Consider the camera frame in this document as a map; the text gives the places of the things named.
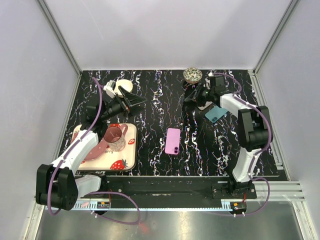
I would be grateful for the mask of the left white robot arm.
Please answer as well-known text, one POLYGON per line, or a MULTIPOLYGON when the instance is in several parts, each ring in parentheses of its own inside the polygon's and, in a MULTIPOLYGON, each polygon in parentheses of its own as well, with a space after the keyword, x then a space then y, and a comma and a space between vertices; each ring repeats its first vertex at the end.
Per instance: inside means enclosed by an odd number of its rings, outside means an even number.
POLYGON ((147 98, 138 96, 119 87, 122 97, 115 95, 110 101, 104 101, 99 95, 96 106, 88 105, 79 132, 69 147, 50 164, 41 164, 36 171, 35 201, 49 210, 71 210, 76 201, 92 193, 103 198, 108 193, 108 186, 103 177, 87 174, 75 178, 76 172, 84 161, 95 160, 105 154, 132 154, 134 149, 128 144, 126 136, 129 126, 108 126, 107 120, 124 114, 132 116, 140 112, 147 98))

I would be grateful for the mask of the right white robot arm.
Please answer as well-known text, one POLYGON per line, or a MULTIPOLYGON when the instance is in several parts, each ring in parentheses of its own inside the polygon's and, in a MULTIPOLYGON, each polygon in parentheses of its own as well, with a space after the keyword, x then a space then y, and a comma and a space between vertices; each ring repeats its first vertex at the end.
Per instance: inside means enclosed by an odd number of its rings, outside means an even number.
POLYGON ((226 191, 232 198, 249 192, 253 185, 253 171, 260 155, 273 141, 270 112, 265 105, 254 105, 240 98, 241 84, 231 75, 215 72, 208 75, 209 86, 198 83, 186 95, 184 102, 203 107, 207 102, 226 109, 237 118, 237 140, 240 152, 226 191))

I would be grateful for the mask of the black phone case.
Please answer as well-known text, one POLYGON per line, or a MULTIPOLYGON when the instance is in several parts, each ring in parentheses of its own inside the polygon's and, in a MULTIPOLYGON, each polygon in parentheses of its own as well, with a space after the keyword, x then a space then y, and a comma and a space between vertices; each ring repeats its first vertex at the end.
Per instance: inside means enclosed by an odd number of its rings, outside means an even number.
POLYGON ((195 103, 204 106, 207 102, 208 89, 203 85, 198 85, 188 96, 184 98, 185 103, 195 103))

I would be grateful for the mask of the black smartphone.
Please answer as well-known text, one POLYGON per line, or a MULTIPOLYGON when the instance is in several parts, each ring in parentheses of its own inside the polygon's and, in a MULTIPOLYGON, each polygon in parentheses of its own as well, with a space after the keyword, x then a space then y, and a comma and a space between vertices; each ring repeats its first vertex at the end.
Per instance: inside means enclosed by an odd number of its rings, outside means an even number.
POLYGON ((213 107, 209 110, 205 117, 211 121, 212 123, 216 123, 219 119, 221 119, 228 111, 225 108, 221 108, 219 106, 213 107))

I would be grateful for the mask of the purple smartphone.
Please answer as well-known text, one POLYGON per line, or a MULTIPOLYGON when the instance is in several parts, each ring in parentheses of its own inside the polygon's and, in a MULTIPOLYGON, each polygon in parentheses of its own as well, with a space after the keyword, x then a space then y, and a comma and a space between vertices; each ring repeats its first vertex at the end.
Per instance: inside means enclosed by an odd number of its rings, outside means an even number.
POLYGON ((180 147, 181 131, 178 128, 168 128, 164 146, 164 152, 168 155, 178 155, 180 147))

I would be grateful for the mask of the pink phone case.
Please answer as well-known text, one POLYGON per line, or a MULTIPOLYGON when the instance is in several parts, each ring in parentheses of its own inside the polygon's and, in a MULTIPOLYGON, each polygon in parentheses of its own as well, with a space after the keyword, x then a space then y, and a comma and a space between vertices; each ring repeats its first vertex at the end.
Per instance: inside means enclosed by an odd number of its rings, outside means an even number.
POLYGON ((207 102, 204 106, 198 106, 197 108, 200 110, 200 111, 203 111, 205 110, 206 108, 208 108, 209 106, 212 105, 212 102, 207 102))

